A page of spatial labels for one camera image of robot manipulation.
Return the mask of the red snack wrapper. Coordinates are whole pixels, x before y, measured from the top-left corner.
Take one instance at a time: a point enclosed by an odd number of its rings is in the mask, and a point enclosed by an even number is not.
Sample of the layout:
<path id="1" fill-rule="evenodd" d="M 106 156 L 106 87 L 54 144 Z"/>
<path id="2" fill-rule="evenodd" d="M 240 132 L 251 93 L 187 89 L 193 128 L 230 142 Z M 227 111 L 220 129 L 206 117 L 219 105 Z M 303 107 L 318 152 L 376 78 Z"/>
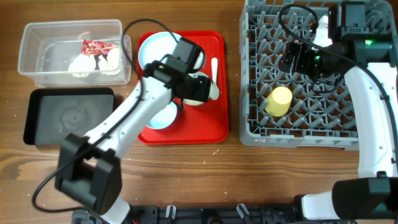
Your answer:
<path id="1" fill-rule="evenodd" d="M 84 40 L 81 53 L 83 55 L 107 55 L 113 49 L 118 49 L 116 44 L 107 44 L 95 40 Z"/>

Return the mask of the white tissue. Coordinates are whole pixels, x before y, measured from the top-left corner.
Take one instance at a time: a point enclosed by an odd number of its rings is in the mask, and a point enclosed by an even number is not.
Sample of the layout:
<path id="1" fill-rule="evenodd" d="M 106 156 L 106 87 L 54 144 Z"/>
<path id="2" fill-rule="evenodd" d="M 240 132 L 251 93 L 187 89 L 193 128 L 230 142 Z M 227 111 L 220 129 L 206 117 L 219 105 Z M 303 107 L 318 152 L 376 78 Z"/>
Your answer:
<path id="1" fill-rule="evenodd" d="M 69 65 L 68 72 L 74 77 L 87 77 L 96 68 L 96 60 L 93 55 L 80 54 Z"/>
<path id="2" fill-rule="evenodd" d="M 100 55 L 98 58 L 99 70 L 105 75 L 117 75 L 119 69 L 120 50 L 113 48 L 107 55 Z"/>

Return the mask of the small light blue bowl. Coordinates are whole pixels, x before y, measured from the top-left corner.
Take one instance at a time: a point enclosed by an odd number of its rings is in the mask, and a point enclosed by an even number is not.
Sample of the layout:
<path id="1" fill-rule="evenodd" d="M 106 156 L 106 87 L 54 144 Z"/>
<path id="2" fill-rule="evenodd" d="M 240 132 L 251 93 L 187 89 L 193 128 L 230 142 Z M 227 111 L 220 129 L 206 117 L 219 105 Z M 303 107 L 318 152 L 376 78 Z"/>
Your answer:
<path id="1" fill-rule="evenodd" d="M 163 110 L 158 112 L 146 126 L 155 130 L 165 129 L 175 121 L 177 112 L 177 105 L 171 102 Z"/>

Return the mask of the green bowl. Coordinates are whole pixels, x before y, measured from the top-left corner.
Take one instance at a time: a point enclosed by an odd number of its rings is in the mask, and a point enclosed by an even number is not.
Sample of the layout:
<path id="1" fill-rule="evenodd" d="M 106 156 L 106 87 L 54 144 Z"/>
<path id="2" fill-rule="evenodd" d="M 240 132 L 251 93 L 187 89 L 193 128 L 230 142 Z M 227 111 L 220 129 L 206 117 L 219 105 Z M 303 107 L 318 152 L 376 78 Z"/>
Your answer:
<path id="1" fill-rule="evenodd" d="M 203 76 L 203 77 L 208 77 L 208 75 L 206 75 L 203 72 L 196 72 L 196 73 L 191 73 L 190 74 L 191 77 L 193 78 L 198 78 L 199 76 Z M 217 100 L 219 98 L 220 95 L 220 90 L 216 84 L 216 80 L 218 78 L 218 74 L 217 73 L 212 73 L 212 85 L 210 88 L 210 95 L 209 95 L 209 99 L 212 100 Z M 201 101 L 195 101 L 195 100 L 184 100 L 183 101 L 186 105 L 190 105 L 190 106 L 200 106 L 203 104 L 203 102 Z"/>

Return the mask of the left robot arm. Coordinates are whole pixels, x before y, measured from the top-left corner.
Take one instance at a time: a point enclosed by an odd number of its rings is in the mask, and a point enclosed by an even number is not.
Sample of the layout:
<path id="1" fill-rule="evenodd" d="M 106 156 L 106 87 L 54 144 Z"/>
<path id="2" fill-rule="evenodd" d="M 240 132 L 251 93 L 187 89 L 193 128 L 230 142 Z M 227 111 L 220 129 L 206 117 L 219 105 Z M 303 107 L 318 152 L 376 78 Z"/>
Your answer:
<path id="1" fill-rule="evenodd" d="M 192 77 L 202 47 L 184 37 L 165 61 L 145 66 L 134 91 L 101 124 L 61 144 L 55 188 L 107 223 L 132 223 L 132 206 L 121 198 L 121 160 L 149 121 L 174 98 L 208 101 L 211 80 Z"/>

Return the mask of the yellow plastic cup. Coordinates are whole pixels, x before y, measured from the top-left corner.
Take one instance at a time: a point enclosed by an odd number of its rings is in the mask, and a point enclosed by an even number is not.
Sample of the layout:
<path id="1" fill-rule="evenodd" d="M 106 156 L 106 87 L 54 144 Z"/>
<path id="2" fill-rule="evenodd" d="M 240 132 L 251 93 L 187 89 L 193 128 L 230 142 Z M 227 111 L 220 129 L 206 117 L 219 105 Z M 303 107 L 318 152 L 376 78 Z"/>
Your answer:
<path id="1" fill-rule="evenodd" d="M 292 92 L 287 87 L 279 86 L 266 98 L 265 111 L 271 116 L 281 117 L 288 112 L 292 98 Z"/>

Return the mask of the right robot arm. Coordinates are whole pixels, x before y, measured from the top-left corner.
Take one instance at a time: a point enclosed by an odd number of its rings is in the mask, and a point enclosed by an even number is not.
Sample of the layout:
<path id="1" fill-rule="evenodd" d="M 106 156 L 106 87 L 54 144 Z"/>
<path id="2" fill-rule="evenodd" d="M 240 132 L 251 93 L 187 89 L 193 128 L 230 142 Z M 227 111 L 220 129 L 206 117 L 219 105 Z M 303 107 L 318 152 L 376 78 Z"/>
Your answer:
<path id="1" fill-rule="evenodd" d="M 343 1 L 328 10 L 328 36 L 321 47 L 288 26 L 294 38 L 280 66 L 317 81 L 338 74 L 354 108 L 358 178 L 341 180 L 328 192 L 294 198 L 299 220 L 397 219 L 397 49 L 387 34 L 371 34 L 366 4 Z"/>

